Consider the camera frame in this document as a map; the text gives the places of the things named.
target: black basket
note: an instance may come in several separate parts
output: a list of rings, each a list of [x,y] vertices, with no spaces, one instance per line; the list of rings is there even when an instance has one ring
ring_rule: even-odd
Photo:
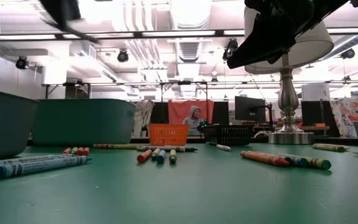
[[[224,146],[244,146],[249,144],[252,126],[211,125],[203,128],[206,142]]]

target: lamp shade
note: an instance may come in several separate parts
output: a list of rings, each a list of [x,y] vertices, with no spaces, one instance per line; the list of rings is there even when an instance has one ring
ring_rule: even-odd
[[[255,17],[258,13],[258,11],[248,7],[244,9],[245,38],[252,32]],[[297,68],[315,62],[328,54],[333,48],[334,43],[329,36],[324,22],[321,21],[313,29],[296,38],[296,44],[288,53],[289,66]],[[253,74],[270,74],[279,72],[282,67],[282,58],[279,58],[273,64],[264,61],[246,65],[245,70]]]

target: red backdrop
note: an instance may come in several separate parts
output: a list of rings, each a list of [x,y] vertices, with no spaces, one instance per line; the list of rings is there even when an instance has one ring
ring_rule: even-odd
[[[206,100],[188,100],[188,101],[169,101],[168,117],[170,124],[181,124],[181,122],[190,117],[191,106],[198,106],[201,109],[201,119],[206,119]],[[208,100],[208,122],[212,122],[212,113],[214,102]]]

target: red crayon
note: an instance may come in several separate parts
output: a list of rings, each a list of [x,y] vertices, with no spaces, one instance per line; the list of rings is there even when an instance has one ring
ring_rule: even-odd
[[[142,154],[137,156],[137,162],[144,162],[146,161],[151,155],[152,155],[153,151],[151,151],[150,149],[143,152]]]
[[[79,147],[78,150],[77,150],[77,155],[82,156],[83,151],[84,151],[84,148],[83,148],[83,147]]]
[[[264,162],[276,166],[289,166],[290,163],[283,158],[277,156],[271,156],[264,153],[252,152],[252,151],[242,151],[241,157],[246,159],[252,159],[258,162]]]
[[[69,154],[71,152],[71,148],[67,148],[63,151],[63,154]]]
[[[84,151],[82,151],[83,156],[88,156],[90,154],[90,149],[88,147],[84,148]]]

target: gray hoodie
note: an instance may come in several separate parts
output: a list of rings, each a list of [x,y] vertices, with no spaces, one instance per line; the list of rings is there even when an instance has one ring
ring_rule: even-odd
[[[189,134],[188,134],[189,136],[199,136],[201,134],[200,131],[197,130],[197,127],[200,124],[200,122],[202,122],[203,120],[201,118],[198,118],[198,119],[193,118],[193,113],[197,109],[200,109],[200,108],[198,106],[191,106],[190,117],[187,117],[182,121],[182,124],[190,125],[189,126]]]

